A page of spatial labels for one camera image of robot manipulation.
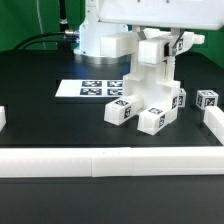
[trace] white cube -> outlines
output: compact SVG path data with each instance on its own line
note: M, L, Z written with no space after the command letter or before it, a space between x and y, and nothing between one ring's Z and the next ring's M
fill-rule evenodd
M158 64L165 60L164 46L168 40L156 37L139 42L138 61L142 63Z
M136 115L143 106L142 97L133 94L121 97L106 105L104 120L115 125L120 125Z
M168 123L167 113L170 108L165 104L154 104L139 114L138 130L155 135Z
M118 58L132 54L137 43L133 32L124 32L101 37L100 53L104 57Z
M180 88L178 107L185 107L185 102L186 102L186 92L183 88Z
M213 90L198 90L196 105L204 110L206 106L217 106L219 95Z
M3 106L0 107L0 131L5 126L6 119L5 119L5 108Z

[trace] black table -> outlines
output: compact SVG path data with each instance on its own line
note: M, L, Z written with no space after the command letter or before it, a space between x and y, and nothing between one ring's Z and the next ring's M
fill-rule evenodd
M195 101L197 90L213 89L223 107L224 70L200 54L177 57L175 76L187 92L186 107L156 136L137 131L137 116L119 127L104 122L111 98L55 98L62 79L122 79L128 64L75 63L70 54L43 51L3 52L0 63L0 105L7 109L1 147L220 145Z
M61 79L121 79L128 64L87 65L42 51L0 54L0 105L7 126L1 147L217 146L195 106L213 89L223 109L224 70L199 54L177 57L187 92L178 119L151 137L137 117L120 127L103 121L107 98L55 98ZM223 176L0 179L1 224L223 224Z

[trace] green wall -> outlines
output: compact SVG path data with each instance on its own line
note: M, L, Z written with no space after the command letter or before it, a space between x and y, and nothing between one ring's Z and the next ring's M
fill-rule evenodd
M59 31L58 0L39 0L44 32ZM77 29L84 19L85 0L66 0L67 17L71 28ZM224 68L224 29L195 31L206 36L203 45L194 46L199 52ZM39 34L36 0L1 0L0 51L12 49L22 40Z

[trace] printed marker sheet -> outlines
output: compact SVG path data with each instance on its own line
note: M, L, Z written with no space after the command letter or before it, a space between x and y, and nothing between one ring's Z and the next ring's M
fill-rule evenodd
M62 80L55 97L119 97L123 80Z

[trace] cable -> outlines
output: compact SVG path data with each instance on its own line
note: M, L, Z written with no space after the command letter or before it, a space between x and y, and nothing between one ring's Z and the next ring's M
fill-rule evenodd
M26 44L24 47L22 47L22 50L25 50L27 47L33 44L39 44L39 43L58 43L58 42L71 42L76 43L75 40L40 40L40 41L33 41L31 43Z
M68 29L65 0L58 0L58 4L59 4L59 11L60 11L60 31L65 31L66 29Z
M39 26L40 26L40 32L41 32L41 34L44 34L42 18L41 18L41 14L40 14L40 1L39 0L36 0L36 5L37 5L37 16L38 16L38 21L39 21ZM44 47L44 50L46 50L46 45L44 42L43 42L43 47Z
M22 41L21 43L19 43L18 45L16 45L14 47L14 50L19 50L20 47L22 47L24 44L27 44L28 42L35 40L35 39L39 39L39 38L43 38L43 37L50 37L50 36L59 36L59 35L64 35L64 32L52 32L52 33L45 33L45 34L39 34L30 38L27 38L26 40Z

